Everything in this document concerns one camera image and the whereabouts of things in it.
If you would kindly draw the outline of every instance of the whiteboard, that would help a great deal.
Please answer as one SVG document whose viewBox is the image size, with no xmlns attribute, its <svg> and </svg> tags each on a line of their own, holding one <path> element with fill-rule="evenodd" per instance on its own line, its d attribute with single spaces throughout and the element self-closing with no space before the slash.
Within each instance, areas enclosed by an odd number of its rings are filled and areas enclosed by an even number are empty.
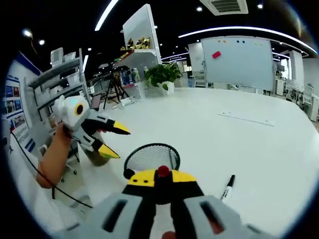
<svg viewBox="0 0 319 239">
<path fill-rule="evenodd" d="M 228 36 L 203 39 L 207 82 L 238 84 L 272 91 L 273 56 L 269 40 Z M 221 55 L 213 58 L 219 51 Z"/>
</svg>

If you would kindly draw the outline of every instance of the colored magnet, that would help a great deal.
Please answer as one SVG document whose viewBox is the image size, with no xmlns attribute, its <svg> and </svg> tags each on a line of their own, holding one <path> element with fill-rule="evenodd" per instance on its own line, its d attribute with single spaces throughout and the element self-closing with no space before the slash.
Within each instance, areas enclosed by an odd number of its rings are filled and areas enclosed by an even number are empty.
<svg viewBox="0 0 319 239">
<path fill-rule="evenodd" d="M 219 51 L 215 52 L 213 54 L 213 58 L 216 59 L 217 57 L 219 57 L 221 55 L 221 53 Z"/>
</svg>

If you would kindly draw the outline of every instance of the ceiling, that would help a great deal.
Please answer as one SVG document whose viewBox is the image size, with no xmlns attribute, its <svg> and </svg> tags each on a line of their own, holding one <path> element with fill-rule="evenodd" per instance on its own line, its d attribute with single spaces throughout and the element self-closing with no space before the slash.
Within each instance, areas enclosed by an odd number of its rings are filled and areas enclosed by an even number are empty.
<svg viewBox="0 0 319 239">
<path fill-rule="evenodd" d="M 297 15 L 284 5 L 282 0 L 265 0 L 264 8 L 258 9 L 258 0 L 247 0 L 249 14 L 214 16 L 199 0 L 185 1 L 161 0 L 119 0 L 108 15 L 101 29 L 94 31 L 101 14 L 110 0 L 94 0 L 81 3 L 78 0 L 36 0 L 28 5 L 29 14 L 24 26 L 33 33 L 31 40 L 21 36 L 20 50 L 42 71 L 50 68 L 50 51 L 63 47 L 64 53 L 83 49 L 83 55 L 88 54 L 89 60 L 85 70 L 87 79 L 98 72 L 99 65 L 110 62 L 121 55 L 120 48 L 124 46 L 124 37 L 120 33 L 122 25 L 144 4 L 149 3 L 157 28 L 157 36 L 162 57 L 185 52 L 185 47 L 197 39 L 221 35 L 256 35 L 283 41 L 300 47 L 297 43 L 275 36 L 270 33 L 256 33 L 251 30 L 225 30 L 206 32 L 184 38 L 179 35 L 206 28 L 219 26 L 255 26 L 276 30 L 304 42 L 311 42 L 311 36 L 318 38 L 318 33 L 310 34 L 315 28 L 311 17 L 316 16 L 314 8 L 304 1 L 290 1 Z M 40 46 L 38 41 L 45 40 Z M 289 48 L 274 44 L 276 52 Z"/>
</svg>

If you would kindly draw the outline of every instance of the white table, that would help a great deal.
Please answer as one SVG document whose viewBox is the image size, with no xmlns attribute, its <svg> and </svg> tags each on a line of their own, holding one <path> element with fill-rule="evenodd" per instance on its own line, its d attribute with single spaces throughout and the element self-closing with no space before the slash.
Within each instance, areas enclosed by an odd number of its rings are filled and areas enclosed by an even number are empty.
<svg viewBox="0 0 319 239">
<path fill-rule="evenodd" d="M 181 157 L 180 171 L 194 175 L 207 195 L 219 198 L 235 174 L 227 204 L 244 223 L 275 236 L 303 212 L 318 180 L 319 134 L 291 102 L 239 91 L 178 88 L 172 96 L 105 113 L 132 134 L 103 134 L 121 158 L 102 167 L 94 167 L 79 147 L 93 206 L 122 191 L 126 157 L 153 142 L 173 146 Z"/>
</svg>

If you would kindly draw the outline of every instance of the human arm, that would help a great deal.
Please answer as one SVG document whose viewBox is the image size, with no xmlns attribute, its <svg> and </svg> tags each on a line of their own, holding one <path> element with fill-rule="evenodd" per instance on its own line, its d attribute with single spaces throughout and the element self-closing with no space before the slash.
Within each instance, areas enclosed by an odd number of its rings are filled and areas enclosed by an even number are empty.
<svg viewBox="0 0 319 239">
<path fill-rule="evenodd" d="M 39 172 L 53 184 L 50 184 L 38 173 L 36 180 L 42 188 L 52 188 L 58 184 L 64 171 L 70 144 L 71 138 L 65 134 L 63 123 L 61 123 L 57 126 L 52 143 L 38 165 Z"/>
</svg>

